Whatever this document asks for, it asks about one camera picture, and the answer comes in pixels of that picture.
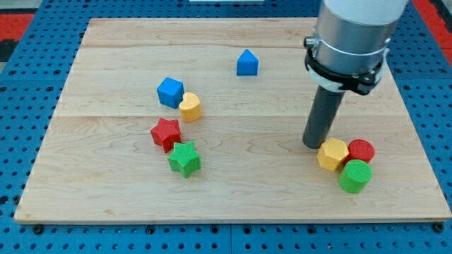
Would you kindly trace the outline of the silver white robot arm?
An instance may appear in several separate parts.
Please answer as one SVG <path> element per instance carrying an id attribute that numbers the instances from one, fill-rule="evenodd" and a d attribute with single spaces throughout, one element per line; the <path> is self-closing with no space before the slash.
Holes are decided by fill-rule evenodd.
<path id="1" fill-rule="evenodd" d="M 323 0 L 305 66 L 324 90 L 368 95 L 382 79 L 388 44 L 408 0 Z"/>

